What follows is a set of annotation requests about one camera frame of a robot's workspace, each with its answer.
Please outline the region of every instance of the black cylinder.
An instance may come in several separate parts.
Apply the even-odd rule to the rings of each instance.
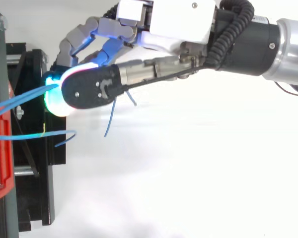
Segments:
[[[237,16],[236,13],[219,9],[217,12],[214,42]],[[259,76],[273,64],[280,43],[280,30],[267,18],[257,17],[235,40],[218,70]]]

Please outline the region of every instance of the black plastic housing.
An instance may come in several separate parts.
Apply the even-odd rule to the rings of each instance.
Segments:
[[[218,9],[212,40],[214,42],[237,16]],[[275,24],[252,21],[236,39],[219,70],[259,76],[272,65],[280,43],[280,30]]]
[[[119,68],[115,64],[74,73],[62,84],[65,102],[76,109],[110,104],[123,93]]]

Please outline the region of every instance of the blue wire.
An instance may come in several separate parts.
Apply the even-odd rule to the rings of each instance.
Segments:
[[[20,104],[28,102],[28,101],[30,101],[30,100],[44,94],[46,91],[51,90],[53,88],[56,88],[55,85],[58,86],[57,84],[51,84],[49,86],[41,88],[40,90],[35,90],[34,89],[34,90],[32,90],[31,94],[28,94],[25,97],[21,97],[21,99],[19,99],[19,100],[13,100],[13,98],[9,99],[8,101],[6,101],[7,106],[5,108],[3,108],[2,110],[0,110],[0,116],[2,114],[4,114],[5,112],[10,111],[11,109],[19,106]]]
[[[116,106],[116,100],[117,100],[117,98],[115,98],[115,100],[114,100],[113,107],[112,107],[112,109],[111,109],[111,114],[110,114],[109,123],[108,123],[107,130],[106,130],[106,133],[105,133],[105,136],[104,136],[104,137],[107,136],[107,134],[108,134],[108,132],[109,132],[109,129],[110,129],[111,121],[113,120],[114,111],[115,111],[115,106]]]
[[[23,93],[19,96],[16,96],[14,98],[11,98],[7,101],[0,103],[0,107],[6,106],[2,110],[0,110],[0,116],[2,114],[4,114],[5,112],[10,111],[11,109],[19,106],[20,104],[28,102],[28,101],[44,94],[46,91],[54,89],[58,86],[59,86],[58,84],[51,84],[48,86],[36,88],[29,92]],[[0,140],[28,140],[28,139],[47,137],[47,136],[63,135],[63,134],[67,134],[67,133],[74,133],[74,135],[71,136],[69,139],[55,145],[55,147],[58,147],[58,146],[64,145],[66,142],[73,139],[76,136],[76,131],[75,130],[59,130],[59,131],[51,131],[51,132],[36,133],[36,134],[29,134],[29,135],[12,135],[12,136],[0,135]]]
[[[127,90],[126,91],[127,96],[129,97],[129,99],[133,102],[134,106],[137,106],[136,101],[133,99],[133,97],[131,96],[130,92]]]
[[[21,95],[19,95],[19,96],[16,96],[16,97],[13,97],[13,98],[11,98],[11,99],[9,99],[9,100],[6,100],[6,101],[4,101],[4,102],[1,102],[1,103],[0,103],[0,107],[4,107],[4,106],[6,106],[6,105],[9,105],[9,104],[11,104],[11,103],[14,103],[15,101],[18,101],[19,99],[22,99],[22,98],[24,98],[24,97],[27,97],[27,96],[29,96],[29,95],[31,95],[31,94],[37,92],[37,91],[40,91],[40,90],[42,90],[42,89],[45,89],[46,91],[49,91],[49,90],[51,90],[51,89],[53,89],[53,88],[56,88],[56,87],[58,87],[57,84],[51,84],[51,85],[49,85],[48,87],[47,87],[47,86],[42,86],[42,87],[33,89],[33,90],[28,91],[28,92],[26,92],[26,93],[23,93],[23,94],[21,94]]]
[[[73,136],[71,136],[69,139],[56,144],[55,147],[58,147],[60,145],[64,145],[66,142],[74,138],[76,136],[75,130],[59,130],[59,131],[52,131],[52,132],[45,132],[45,133],[36,133],[36,134],[29,134],[29,135],[0,135],[0,140],[29,140],[29,139],[38,139],[48,136],[55,136],[55,135],[64,135],[67,133],[74,133]]]
[[[133,99],[133,97],[131,96],[131,94],[130,94],[130,92],[129,92],[128,90],[126,91],[126,94],[128,95],[129,99],[133,102],[133,104],[134,104],[135,106],[137,106],[136,101]],[[113,103],[113,107],[112,107],[112,109],[111,109],[110,119],[109,119],[108,126],[107,126],[107,130],[106,130],[106,133],[105,133],[105,136],[104,136],[104,137],[107,136],[107,134],[108,134],[108,132],[109,132],[109,129],[110,129],[111,121],[113,120],[114,111],[115,111],[115,106],[116,106],[116,99],[117,99],[117,98],[115,98],[114,103]]]

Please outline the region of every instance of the black metal frame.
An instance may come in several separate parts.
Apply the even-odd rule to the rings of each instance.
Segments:
[[[8,75],[15,95],[43,86],[42,74],[46,71],[42,50],[27,52],[25,43],[6,45],[8,55],[21,55],[18,65],[8,65]],[[58,118],[45,109],[43,97],[24,103],[20,120],[14,114],[12,134],[32,134],[66,129],[66,119]],[[30,221],[42,220],[42,225],[53,223],[54,194],[52,165],[65,164],[66,147],[55,148],[65,135],[28,141],[13,142],[15,166],[30,165],[34,176],[15,178],[19,231],[30,231]]]

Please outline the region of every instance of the red panel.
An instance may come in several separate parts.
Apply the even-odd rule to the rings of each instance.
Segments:
[[[0,135],[11,135],[10,111],[0,116]],[[0,140],[0,198],[7,195],[14,186],[12,142]]]

